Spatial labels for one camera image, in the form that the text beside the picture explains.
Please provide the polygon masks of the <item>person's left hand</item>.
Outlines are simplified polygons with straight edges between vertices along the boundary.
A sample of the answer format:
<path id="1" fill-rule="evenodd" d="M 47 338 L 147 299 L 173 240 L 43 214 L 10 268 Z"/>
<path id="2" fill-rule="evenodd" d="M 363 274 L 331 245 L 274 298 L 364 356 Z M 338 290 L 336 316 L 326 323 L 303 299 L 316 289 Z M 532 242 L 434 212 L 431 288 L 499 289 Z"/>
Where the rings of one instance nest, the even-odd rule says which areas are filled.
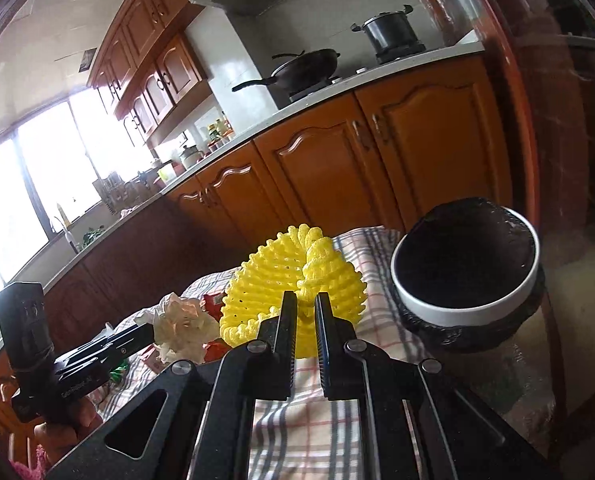
<path id="1" fill-rule="evenodd" d="M 102 425 L 96 406 L 87 396 L 69 406 L 68 419 L 65 425 L 43 422 L 34 427 L 36 440 L 44 449 L 51 465 L 61 460 Z"/>

